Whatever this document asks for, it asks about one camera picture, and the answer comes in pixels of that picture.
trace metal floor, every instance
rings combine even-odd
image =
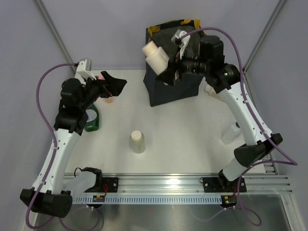
[[[290,231],[280,196],[243,195],[246,207],[256,211],[262,218],[261,227],[252,226],[241,210],[221,213],[210,222],[202,222],[222,209],[219,205],[103,205],[100,208],[104,224],[96,231]],[[64,223],[71,229],[84,231],[96,222],[97,214],[90,209],[78,209],[74,205]],[[36,225],[48,217],[39,215]],[[57,218],[43,231],[65,231]]]

